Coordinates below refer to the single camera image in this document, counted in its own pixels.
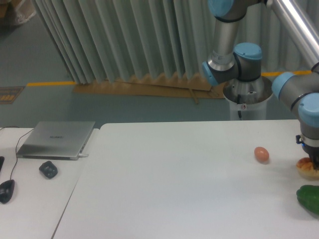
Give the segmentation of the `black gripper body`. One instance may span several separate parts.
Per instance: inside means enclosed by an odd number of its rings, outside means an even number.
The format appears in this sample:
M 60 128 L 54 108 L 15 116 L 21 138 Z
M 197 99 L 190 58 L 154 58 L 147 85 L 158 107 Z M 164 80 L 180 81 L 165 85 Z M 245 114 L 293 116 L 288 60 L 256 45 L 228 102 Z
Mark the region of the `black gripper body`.
M 312 162 L 319 161 L 319 141 L 312 140 L 310 138 L 305 137 L 302 134 L 296 135 L 296 143 L 302 146 L 302 149 L 306 154 L 308 154 L 309 158 Z

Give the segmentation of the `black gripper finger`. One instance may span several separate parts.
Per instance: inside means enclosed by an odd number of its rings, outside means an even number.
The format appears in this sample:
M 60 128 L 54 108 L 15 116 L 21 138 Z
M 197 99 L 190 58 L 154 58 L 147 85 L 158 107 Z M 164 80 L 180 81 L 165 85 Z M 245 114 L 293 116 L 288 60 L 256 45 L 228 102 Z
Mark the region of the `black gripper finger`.
M 318 155 L 310 155 L 310 160 L 313 164 L 314 170 L 319 169 L 319 156 Z

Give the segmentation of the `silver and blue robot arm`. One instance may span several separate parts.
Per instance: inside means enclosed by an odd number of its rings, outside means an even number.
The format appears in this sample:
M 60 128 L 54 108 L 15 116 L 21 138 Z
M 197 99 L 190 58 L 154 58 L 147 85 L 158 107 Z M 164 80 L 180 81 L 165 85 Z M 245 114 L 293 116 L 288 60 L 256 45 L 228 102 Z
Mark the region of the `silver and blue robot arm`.
M 267 0 L 264 4 L 279 18 L 293 43 L 311 68 L 307 75 L 291 72 L 271 81 L 261 75 L 262 50 L 254 43 L 235 43 L 240 20 L 255 0 L 210 0 L 216 18 L 213 50 L 202 63 L 208 82 L 225 83 L 223 94 L 238 119 L 245 110 L 255 118 L 258 109 L 275 96 L 299 120 L 296 142 L 308 154 L 314 169 L 319 167 L 319 35 L 294 0 Z

